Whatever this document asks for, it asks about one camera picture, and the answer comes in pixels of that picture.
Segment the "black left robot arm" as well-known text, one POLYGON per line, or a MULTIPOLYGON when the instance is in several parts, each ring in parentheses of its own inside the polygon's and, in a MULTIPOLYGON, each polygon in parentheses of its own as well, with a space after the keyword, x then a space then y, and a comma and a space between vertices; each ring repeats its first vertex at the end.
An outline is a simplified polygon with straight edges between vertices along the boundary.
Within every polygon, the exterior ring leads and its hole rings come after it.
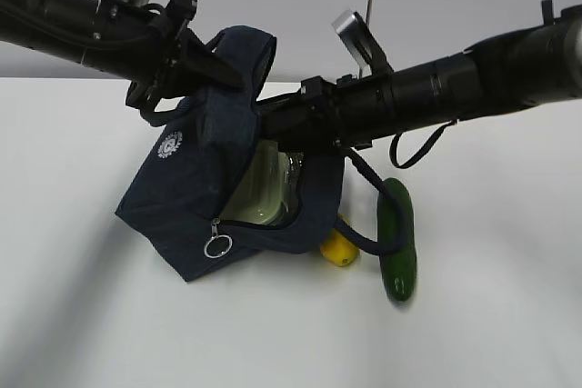
POLYGON ((197 0, 1 0, 2 41, 129 81, 125 103, 154 110, 241 74, 189 28, 197 0))

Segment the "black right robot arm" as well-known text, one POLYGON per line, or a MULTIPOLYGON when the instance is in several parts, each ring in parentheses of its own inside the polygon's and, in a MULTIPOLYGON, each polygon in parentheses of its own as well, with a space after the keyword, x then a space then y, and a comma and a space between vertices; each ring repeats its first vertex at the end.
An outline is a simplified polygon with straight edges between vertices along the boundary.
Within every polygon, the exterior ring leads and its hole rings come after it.
POLYGON ((258 103, 260 136, 285 152, 369 146, 379 138, 581 97, 581 7, 539 25, 495 35, 467 49, 395 71, 379 46, 372 72, 330 83, 320 76, 258 103))

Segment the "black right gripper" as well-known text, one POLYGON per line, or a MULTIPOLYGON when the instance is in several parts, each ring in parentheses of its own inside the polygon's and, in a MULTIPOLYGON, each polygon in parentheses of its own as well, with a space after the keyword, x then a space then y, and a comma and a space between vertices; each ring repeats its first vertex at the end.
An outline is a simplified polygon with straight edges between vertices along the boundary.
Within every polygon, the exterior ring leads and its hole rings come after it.
POLYGON ((278 150, 287 153, 363 148, 364 140, 348 125, 352 113, 342 112, 342 105, 361 83, 353 75, 344 75, 334 83, 313 76, 294 92, 258 101, 260 137, 276 142, 278 150))

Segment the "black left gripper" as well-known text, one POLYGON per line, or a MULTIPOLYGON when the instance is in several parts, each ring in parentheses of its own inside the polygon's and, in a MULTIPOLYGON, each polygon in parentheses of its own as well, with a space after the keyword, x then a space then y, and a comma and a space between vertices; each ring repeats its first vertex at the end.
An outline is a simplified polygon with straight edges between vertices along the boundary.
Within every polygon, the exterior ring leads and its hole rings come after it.
POLYGON ((205 86, 241 90, 241 74, 216 53, 226 32, 204 43, 188 28, 196 12, 197 0, 165 6, 103 0, 81 64, 128 80, 125 104, 135 109, 154 109, 205 86))

